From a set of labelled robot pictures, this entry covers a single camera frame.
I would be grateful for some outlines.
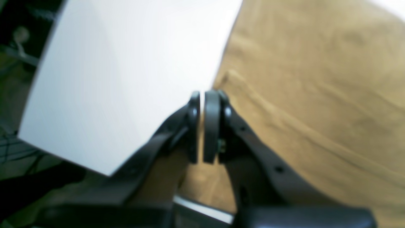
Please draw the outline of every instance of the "wooden surface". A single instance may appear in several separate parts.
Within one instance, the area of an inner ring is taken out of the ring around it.
[[[405,227],[405,26],[361,0],[245,0],[214,88],[308,182]],[[236,211],[222,166],[180,193]]]

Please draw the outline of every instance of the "hole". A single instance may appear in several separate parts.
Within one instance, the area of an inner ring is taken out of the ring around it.
[[[275,170],[276,172],[278,172],[278,173],[283,173],[283,172],[284,172],[284,168],[281,167],[281,166],[276,166],[276,167],[274,167],[274,170]]]
[[[244,186],[241,186],[239,189],[239,197],[243,206],[249,205],[249,195],[247,194],[247,190]]]

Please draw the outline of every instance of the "black plastic part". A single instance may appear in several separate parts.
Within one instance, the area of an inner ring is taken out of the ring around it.
[[[217,91],[205,92],[204,105],[204,162],[213,163],[220,139],[221,100]]]
[[[191,99],[188,102],[188,141],[190,147],[188,149],[189,160],[192,163],[197,163],[198,153],[198,126],[200,124],[200,92],[193,92]]]
[[[235,217],[234,228],[375,228],[367,210],[347,207],[256,207]]]
[[[197,158],[199,93],[168,117],[152,138],[100,187],[45,209],[42,227],[171,227],[173,196]]]
[[[40,212],[36,226],[46,228],[119,228],[173,226],[171,211],[113,206],[56,206]]]
[[[340,205],[314,189],[263,144],[232,108],[226,94],[222,91],[217,93],[222,106],[221,138],[226,144],[219,160],[227,168],[238,208],[289,204]]]

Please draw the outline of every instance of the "white paper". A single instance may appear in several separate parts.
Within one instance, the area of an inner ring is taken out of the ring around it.
[[[405,21],[405,0],[369,0]]]
[[[69,0],[19,137],[111,175],[210,89],[242,0]]]

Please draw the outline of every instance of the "black plastic arm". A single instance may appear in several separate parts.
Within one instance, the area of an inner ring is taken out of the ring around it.
[[[200,97],[167,118],[152,138],[104,184],[65,205],[43,210],[39,227],[170,227],[173,197],[197,159]]]

